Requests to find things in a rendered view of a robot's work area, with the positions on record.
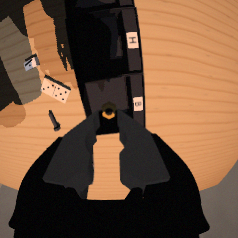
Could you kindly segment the black rack of bins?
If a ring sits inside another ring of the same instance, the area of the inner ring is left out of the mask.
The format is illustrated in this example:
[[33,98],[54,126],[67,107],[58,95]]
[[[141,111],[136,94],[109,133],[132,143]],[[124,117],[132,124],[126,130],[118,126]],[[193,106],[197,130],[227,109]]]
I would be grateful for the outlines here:
[[86,118],[109,101],[146,128],[143,55],[134,0],[64,3],[68,43]]

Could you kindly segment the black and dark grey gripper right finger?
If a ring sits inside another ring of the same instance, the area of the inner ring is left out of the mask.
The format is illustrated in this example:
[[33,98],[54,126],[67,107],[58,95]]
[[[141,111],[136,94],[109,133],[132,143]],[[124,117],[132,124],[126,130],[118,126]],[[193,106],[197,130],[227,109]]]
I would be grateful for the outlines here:
[[140,187],[143,198],[172,203],[193,220],[199,234],[210,226],[203,214],[196,180],[180,156],[156,133],[151,133],[122,110],[115,110],[119,140],[120,182]]

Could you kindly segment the white domino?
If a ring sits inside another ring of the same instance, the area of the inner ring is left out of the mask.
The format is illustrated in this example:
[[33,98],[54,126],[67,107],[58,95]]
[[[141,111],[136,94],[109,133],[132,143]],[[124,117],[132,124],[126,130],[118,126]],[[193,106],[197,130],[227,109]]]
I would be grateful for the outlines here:
[[45,77],[40,91],[63,103],[66,103],[71,89],[48,77]]

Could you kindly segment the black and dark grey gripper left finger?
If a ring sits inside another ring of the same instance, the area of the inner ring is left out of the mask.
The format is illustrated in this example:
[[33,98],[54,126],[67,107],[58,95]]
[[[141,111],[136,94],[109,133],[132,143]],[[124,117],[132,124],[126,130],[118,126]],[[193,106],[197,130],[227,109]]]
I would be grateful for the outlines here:
[[74,188],[81,199],[87,199],[89,185],[94,182],[95,131],[102,126],[102,120],[102,110],[95,111],[58,137],[37,158],[21,182],[9,227],[15,229],[20,216],[34,203],[64,197],[67,187]]

